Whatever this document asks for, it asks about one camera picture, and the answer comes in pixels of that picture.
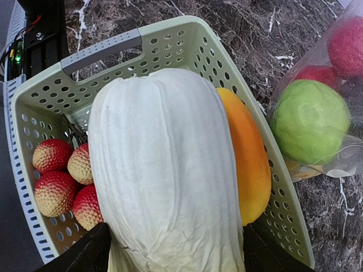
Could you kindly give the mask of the red toy pomegranate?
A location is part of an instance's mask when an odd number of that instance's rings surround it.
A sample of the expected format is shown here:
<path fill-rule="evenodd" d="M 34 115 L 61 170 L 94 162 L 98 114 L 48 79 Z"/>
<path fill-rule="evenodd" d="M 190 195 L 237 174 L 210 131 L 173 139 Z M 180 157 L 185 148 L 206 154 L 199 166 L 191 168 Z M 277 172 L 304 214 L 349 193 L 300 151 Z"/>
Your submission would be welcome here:
<path fill-rule="evenodd" d="M 344 20 L 327 43 L 328 55 L 335 73 L 349 79 L 362 75 L 362 17 Z"/>

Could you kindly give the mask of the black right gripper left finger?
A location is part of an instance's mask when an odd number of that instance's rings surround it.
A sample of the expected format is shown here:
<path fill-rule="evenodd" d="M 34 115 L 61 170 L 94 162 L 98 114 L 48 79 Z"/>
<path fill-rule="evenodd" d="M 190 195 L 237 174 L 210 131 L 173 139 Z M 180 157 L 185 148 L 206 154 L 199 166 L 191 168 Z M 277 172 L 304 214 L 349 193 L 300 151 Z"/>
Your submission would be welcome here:
<path fill-rule="evenodd" d="M 108 271 L 111 234 L 106 223 L 98 223 L 65 253 L 36 272 Z"/>

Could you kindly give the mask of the clear dotted zip top bag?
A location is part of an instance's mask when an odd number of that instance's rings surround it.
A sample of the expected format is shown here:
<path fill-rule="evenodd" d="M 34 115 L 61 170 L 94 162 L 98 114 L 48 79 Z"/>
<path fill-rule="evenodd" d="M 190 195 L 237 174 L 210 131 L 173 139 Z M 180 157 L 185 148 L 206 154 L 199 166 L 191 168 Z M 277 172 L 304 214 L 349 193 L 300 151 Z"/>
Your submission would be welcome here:
<path fill-rule="evenodd" d="M 362 174 L 361 1 L 282 77 L 267 116 L 294 181 Z"/>

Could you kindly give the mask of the red toy bell pepper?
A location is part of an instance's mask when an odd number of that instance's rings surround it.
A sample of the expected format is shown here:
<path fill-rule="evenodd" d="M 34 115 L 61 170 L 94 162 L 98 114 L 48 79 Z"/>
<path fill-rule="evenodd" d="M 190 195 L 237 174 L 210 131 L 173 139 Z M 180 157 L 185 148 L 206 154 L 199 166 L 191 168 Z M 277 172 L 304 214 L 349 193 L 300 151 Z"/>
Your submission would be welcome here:
<path fill-rule="evenodd" d="M 324 83 L 332 89 L 338 89 L 341 79 L 335 74 L 332 67 L 325 65 L 307 65 L 294 78 L 294 80 L 308 79 Z"/>

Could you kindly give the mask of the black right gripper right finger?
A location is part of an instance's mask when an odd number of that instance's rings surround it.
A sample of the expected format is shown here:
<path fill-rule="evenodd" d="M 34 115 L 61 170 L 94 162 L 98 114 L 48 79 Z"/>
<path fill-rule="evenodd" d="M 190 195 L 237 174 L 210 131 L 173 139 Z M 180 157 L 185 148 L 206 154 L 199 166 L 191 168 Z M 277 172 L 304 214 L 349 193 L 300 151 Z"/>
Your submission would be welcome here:
<path fill-rule="evenodd" d="M 244 264 L 249 272 L 299 272 L 312 271 L 298 261 L 252 224 L 244 228 Z"/>

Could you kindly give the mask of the green toy apple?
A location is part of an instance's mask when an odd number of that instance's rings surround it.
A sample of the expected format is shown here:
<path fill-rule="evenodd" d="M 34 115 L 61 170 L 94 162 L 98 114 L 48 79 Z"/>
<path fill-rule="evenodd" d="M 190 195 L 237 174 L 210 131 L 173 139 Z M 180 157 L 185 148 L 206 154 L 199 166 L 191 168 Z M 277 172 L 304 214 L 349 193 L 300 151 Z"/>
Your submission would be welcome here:
<path fill-rule="evenodd" d="M 324 165 L 339 152 L 351 123 L 345 100 L 315 80 L 295 80 L 282 92 L 271 118 L 281 152 L 303 164 Z"/>

